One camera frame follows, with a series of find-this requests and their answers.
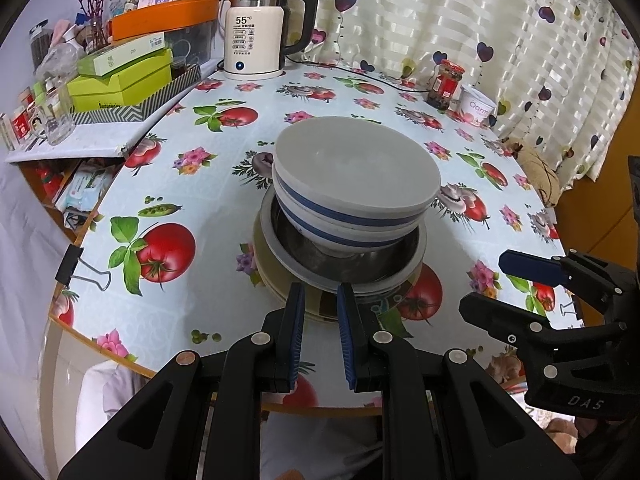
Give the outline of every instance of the striped box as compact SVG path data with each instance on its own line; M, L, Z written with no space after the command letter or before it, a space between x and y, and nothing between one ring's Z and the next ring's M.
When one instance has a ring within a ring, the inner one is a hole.
M76 124L142 122L163 104L200 80L200 66L190 66L179 78L159 89L137 105L102 108L90 112L72 112Z

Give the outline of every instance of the kettle handle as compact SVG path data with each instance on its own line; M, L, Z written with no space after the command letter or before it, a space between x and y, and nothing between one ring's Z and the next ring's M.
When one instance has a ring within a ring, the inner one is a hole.
M304 50L306 46L311 42L311 36L314 32L314 25L316 24L316 12L318 11L318 0L302 0L305 4L305 15L302 21L302 34L300 39L293 45L286 45L283 47L282 52L285 56L294 54ZM285 5L287 0L283 0L282 4Z

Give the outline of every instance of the tablecloth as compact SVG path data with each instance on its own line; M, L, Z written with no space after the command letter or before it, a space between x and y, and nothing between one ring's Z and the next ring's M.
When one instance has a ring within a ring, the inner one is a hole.
M252 225L270 179L265 160L288 124L347 116L394 128L433 155L442 188L427 211L427 251L417 285L385 323L419 349L462 348L498 381L523 373L514 349L468 324L458 302L471 290L581 326L572 298L506 276L507 248L564 254L517 162L489 129L439 113L411 83L377 73L290 65L278 78L227 80L215 73L146 135L116 177L84 238L82 259L112 274L101 292L73 279L52 316L93 345L154 372L184 349L228 349L260 330L280 301L262 284ZM76 274L92 277L82 265ZM93 276L102 280L104 276ZM376 307L385 313L385 305ZM336 324L305 321L301 375L289 406L355 408L379 403L344 379Z

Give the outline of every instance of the curtain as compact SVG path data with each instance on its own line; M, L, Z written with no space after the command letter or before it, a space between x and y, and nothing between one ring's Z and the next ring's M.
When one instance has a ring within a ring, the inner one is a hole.
M452 60L498 103L494 132L535 146L569 189L598 176L640 54L608 0L320 0L302 59L425 88Z

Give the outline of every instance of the stainless steel bowl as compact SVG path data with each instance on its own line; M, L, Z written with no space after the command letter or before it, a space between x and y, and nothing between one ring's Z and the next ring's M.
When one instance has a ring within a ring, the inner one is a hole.
M427 229L422 222L391 247L347 257L331 256L290 224L273 186L262 199L260 225L271 252L297 278L333 293L340 283L349 282L356 296L380 294L401 285L422 261L427 246Z

